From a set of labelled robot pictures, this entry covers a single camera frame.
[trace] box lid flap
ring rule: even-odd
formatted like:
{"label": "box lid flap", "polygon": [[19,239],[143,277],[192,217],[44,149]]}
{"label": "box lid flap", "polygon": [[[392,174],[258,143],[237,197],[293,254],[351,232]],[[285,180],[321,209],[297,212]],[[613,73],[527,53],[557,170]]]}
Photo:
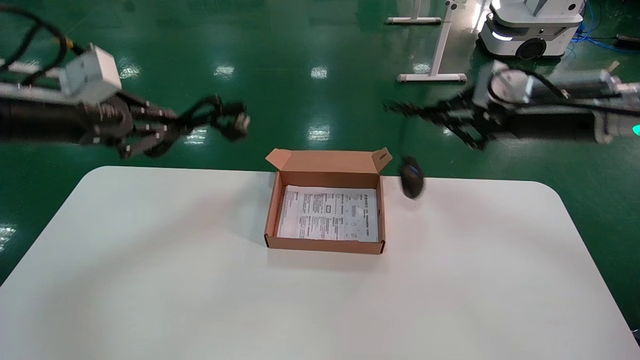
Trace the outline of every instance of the box lid flap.
{"label": "box lid flap", "polygon": [[291,151],[273,149],[267,161],[280,171],[355,172],[377,174],[392,157],[387,148],[378,151]]}

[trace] cardboard box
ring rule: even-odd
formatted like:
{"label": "cardboard box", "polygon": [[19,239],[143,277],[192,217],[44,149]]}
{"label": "cardboard box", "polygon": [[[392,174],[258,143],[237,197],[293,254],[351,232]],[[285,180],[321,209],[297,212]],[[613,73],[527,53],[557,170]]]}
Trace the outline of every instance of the cardboard box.
{"label": "cardboard box", "polygon": [[[274,149],[267,156],[278,168],[264,230],[264,241],[271,249],[294,249],[382,254],[385,248],[385,207],[380,171],[391,161],[387,148],[374,151],[291,151]],[[280,210],[287,185],[326,188],[376,189],[378,242],[353,240],[312,240],[277,236]]]}

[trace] instruction paper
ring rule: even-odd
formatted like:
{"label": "instruction paper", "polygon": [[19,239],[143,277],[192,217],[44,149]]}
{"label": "instruction paper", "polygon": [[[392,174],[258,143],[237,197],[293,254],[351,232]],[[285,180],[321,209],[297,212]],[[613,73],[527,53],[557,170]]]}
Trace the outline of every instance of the instruction paper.
{"label": "instruction paper", "polygon": [[281,238],[378,242],[375,189],[286,188]]}

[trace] green epoxy floor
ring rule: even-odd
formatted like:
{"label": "green epoxy floor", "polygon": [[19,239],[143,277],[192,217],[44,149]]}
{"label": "green epoxy floor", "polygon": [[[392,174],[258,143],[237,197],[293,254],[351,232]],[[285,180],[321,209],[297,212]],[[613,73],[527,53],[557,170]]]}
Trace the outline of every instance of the green epoxy floor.
{"label": "green epoxy floor", "polygon": [[[99,147],[0,145],[0,281],[94,168],[272,170],[264,157],[274,147],[370,151],[386,146],[396,160],[384,174],[394,175],[401,155],[401,117],[385,113],[382,102],[426,104],[462,89],[396,83],[400,72],[428,71],[438,36],[438,28],[429,26],[383,25],[388,15],[408,14],[413,0],[8,2],[36,12],[76,42],[109,51],[130,92],[177,111],[207,94],[242,99],[253,122],[243,143],[229,144],[208,130],[179,142],[158,160],[120,161],[115,151]],[[462,2],[442,71],[466,72],[474,79],[490,61],[475,49],[488,2]],[[424,4],[421,12],[442,16],[442,3]],[[592,35],[640,36],[640,3],[627,3],[602,0],[605,15]],[[12,52],[27,30],[27,22],[0,15],[0,56]],[[636,54],[587,42],[569,49],[560,62],[535,61],[527,67],[549,74],[603,69],[618,60],[615,75],[640,81]],[[40,36],[27,61],[42,63],[51,51],[54,43]],[[411,127],[407,148],[427,176],[532,180],[557,191],[629,326],[640,327],[640,142],[502,142],[480,153],[417,119]]]}

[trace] black mouse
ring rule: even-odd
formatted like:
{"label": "black mouse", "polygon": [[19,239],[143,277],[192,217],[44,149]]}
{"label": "black mouse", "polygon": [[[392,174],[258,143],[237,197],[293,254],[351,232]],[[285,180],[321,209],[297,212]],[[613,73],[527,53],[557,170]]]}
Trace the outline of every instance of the black mouse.
{"label": "black mouse", "polygon": [[424,187],[424,174],[418,166],[418,161],[411,156],[402,158],[400,165],[400,180],[402,182],[402,191],[404,196],[409,199],[415,199],[422,193]]}

